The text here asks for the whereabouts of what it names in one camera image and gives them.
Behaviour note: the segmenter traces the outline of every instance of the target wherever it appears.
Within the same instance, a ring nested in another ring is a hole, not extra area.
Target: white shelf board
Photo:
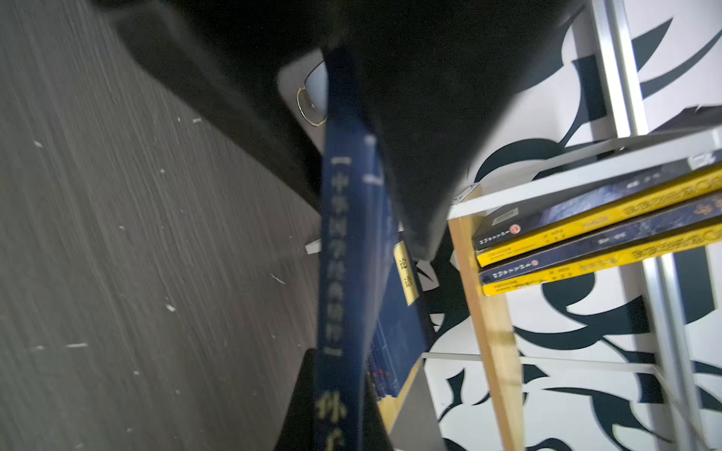
[[[481,213],[510,203],[556,193],[586,183],[637,172],[706,152],[714,152],[721,147],[722,126],[709,128],[644,149],[610,157],[591,165],[560,172],[523,185],[458,203],[451,207],[448,218],[454,219]]]
[[[513,188],[520,185],[518,180],[531,180],[534,176],[542,171],[549,170],[561,165],[568,165],[580,161],[585,158],[595,157],[610,150],[617,150],[623,147],[638,146],[643,147],[654,146],[670,139],[680,138],[686,135],[697,133],[699,128],[675,129],[671,131],[659,131],[643,136],[628,136],[626,138],[613,138],[606,141],[600,141],[595,144],[581,147],[571,152],[541,160],[531,166],[516,170],[511,178],[509,174],[488,175],[482,181],[482,190],[486,194],[496,193],[497,191]]]

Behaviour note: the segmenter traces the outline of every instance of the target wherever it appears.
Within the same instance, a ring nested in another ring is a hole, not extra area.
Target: book
[[[482,267],[722,188],[722,151],[672,162],[528,216],[533,232],[477,252]],[[657,183],[654,180],[667,180]],[[521,233],[520,224],[512,232]]]
[[[599,232],[582,235],[548,248],[524,254],[479,273],[482,284],[504,281],[524,274],[558,266],[601,250],[631,245],[663,233],[722,216],[722,192],[667,207],[656,213],[613,224]]]
[[[433,339],[433,324],[419,299],[414,263],[403,241],[394,248],[396,267],[391,269],[375,337],[380,369],[386,376],[386,395],[397,397],[412,367]]]
[[[659,257],[667,253],[710,245],[722,241],[722,224],[720,224],[720,220],[720,217],[716,217],[671,233],[668,236],[657,237],[630,248],[611,249],[589,258],[582,258],[560,266],[526,274],[525,276],[482,285],[482,291],[487,296],[494,296],[526,286],[571,279],[572,277],[615,266],[629,265],[646,258]]]
[[[349,56],[326,58],[329,104],[321,182],[313,449],[362,448],[367,357],[393,265],[398,222]]]

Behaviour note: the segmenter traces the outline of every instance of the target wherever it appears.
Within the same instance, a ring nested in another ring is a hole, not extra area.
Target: white scratch mark
[[[286,284],[286,282],[284,282],[283,280],[281,280],[281,279],[279,279],[278,277],[274,276],[273,274],[271,274],[271,277],[273,277],[274,279],[276,279],[277,281],[281,282],[281,283],[284,284],[284,285]]]

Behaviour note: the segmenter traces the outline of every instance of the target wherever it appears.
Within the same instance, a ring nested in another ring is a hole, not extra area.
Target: wooden shelf post
[[[466,200],[481,195],[480,187]],[[479,264],[471,237],[481,222],[481,216],[451,219],[449,230],[453,241],[466,303],[482,352],[484,370],[489,381],[502,443],[506,451],[524,450],[524,414],[522,369],[514,339],[506,296],[486,296],[479,281]]]

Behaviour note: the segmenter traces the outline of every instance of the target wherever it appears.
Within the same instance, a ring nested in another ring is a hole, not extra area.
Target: black wall mural
[[[563,66],[562,44],[572,23],[583,10],[578,10],[567,20],[549,41],[549,45],[535,60],[532,70],[522,80],[519,91],[535,87],[556,74]],[[637,70],[641,70],[658,50],[665,38],[673,18],[657,25],[651,30],[637,36],[632,40]],[[710,39],[702,48],[686,61],[674,69],[641,83],[644,98],[650,97],[678,80],[697,64],[722,38],[722,30]],[[584,56],[570,62],[576,71],[580,86],[580,99],[578,109],[569,129],[559,142],[549,139],[523,139],[509,143],[491,153],[478,168],[474,181],[478,182],[492,171],[514,162],[530,159],[549,159],[564,152],[577,149],[580,146],[567,146],[567,143],[581,126],[606,116],[604,96],[601,88],[599,68],[596,64],[596,55]],[[550,175],[559,168],[543,174],[537,178]],[[425,292],[425,302],[431,313],[443,313],[444,320],[436,338],[448,332],[459,323],[467,319],[469,310],[466,306],[464,290],[458,271],[449,262],[453,252],[449,231],[443,237],[440,249],[431,266],[439,282],[439,287]],[[693,323],[714,310],[714,298],[710,274],[708,273],[707,255],[704,248],[688,250],[674,256],[682,292],[686,323]],[[541,286],[543,300],[561,315],[583,325],[577,330],[561,333],[538,333],[522,328],[515,328],[516,334],[533,345],[554,350],[584,349],[595,343],[602,343],[613,349],[626,362],[656,363],[656,356],[651,352],[623,349],[613,343],[607,336],[626,336],[649,333],[651,328],[645,309],[645,300],[642,296],[630,299],[623,305],[596,313],[594,315],[577,315],[567,308],[587,297],[595,287],[596,275],[587,274],[574,279],[556,281]],[[695,373],[722,377],[722,369],[706,362],[693,362]],[[462,387],[465,382],[465,371],[461,370],[446,381],[453,394],[452,402],[441,413],[441,422],[453,409],[464,404],[461,398]],[[539,378],[550,377],[535,365],[523,366],[523,383],[528,384]],[[671,443],[669,431],[654,431],[644,426],[634,414],[632,403],[663,404],[664,392],[659,381],[648,374],[635,374],[639,384],[639,399],[625,399],[611,393],[579,387],[551,387],[545,390],[567,393],[569,395],[585,396],[590,399],[593,414],[600,430],[611,443],[620,449],[627,448],[614,436],[613,426],[623,426],[643,431],[647,434]],[[702,407],[710,411],[722,412],[722,402],[707,390],[698,388]],[[525,391],[524,401],[529,394]],[[466,404],[480,406],[490,400],[487,393],[480,400],[468,400]],[[451,439],[445,439],[449,451],[465,451],[465,449]],[[572,448],[559,438],[550,437],[537,445],[526,448],[530,451],[543,449],[571,451]]]
[[[529,75],[522,84],[524,89],[536,86],[537,84],[548,79],[563,67],[562,61],[562,44],[569,27],[573,20],[579,14],[577,12],[559,28],[554,37],[550,40],[549,46],[541,54],[540,60],[531,68]],[[655,53],[659,44],[664,39],[672,19],[654,27],[652,30],[632,39],[632,49],[634,50],[637,70],[639,71],[649,61]],[[642,94],[647,98],[660,89],[670,85],[672,82],[680,78],[689,71],[696,63],[698,63],[719,41],[722,36],[722,30],[715,35],[705,46],[703,46],[695,55],[690,57],[684,63],[675,67],[671,71],[647,80],[641,83]],[[587,122],[595,121],[606,116],[606,107],[604,106],[604,93],[601,88],[601,80],[599,77],[599,67],[596,63],[596,55],[589,55],[572,61],[579,77],[580,99],[577,114],[571,123],[567,133],[557,143],[549,139],[524,139],[494,151],[487,158],[477,172],[474,182],[480,181],[485,175],[499,167],[509,165],[510,163],[520,162],[528,159],[548,159],[556,157],[564,152],[569,152],[577,147],[569,147],[566,145],[574,136],[579,128]]]

